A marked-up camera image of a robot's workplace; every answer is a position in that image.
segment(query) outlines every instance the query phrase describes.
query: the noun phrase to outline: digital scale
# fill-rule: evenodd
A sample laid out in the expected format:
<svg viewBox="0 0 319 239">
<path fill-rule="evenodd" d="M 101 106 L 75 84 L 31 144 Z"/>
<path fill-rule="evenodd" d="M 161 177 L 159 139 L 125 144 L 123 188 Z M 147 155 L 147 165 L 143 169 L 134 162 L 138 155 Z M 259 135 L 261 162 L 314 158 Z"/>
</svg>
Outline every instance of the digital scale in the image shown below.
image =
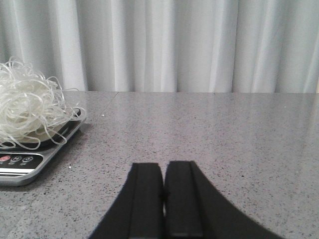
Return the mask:
<svg viewBox="0 0 319 239">
<path fill-rule="evenodd" d="M 67 140 L 79 129 L 86 119 L 86 112 L 78 109 L 79 120 L 71 120 L 55 128 Z M 57 142 L 63 139 L 58 135 L 51 135 Z M 63 147 L 51 141 L 46 135 L 37 135 L 40 147 L 36 150 L 26 150 L 20 146 L 15 148 L 0 147 L 0 186 L 21 186 L 32 182 L 53 156 Z M 37 143 L 29 139 L 20 142 L 27 147 L 36 147 Z"/>
</svg>

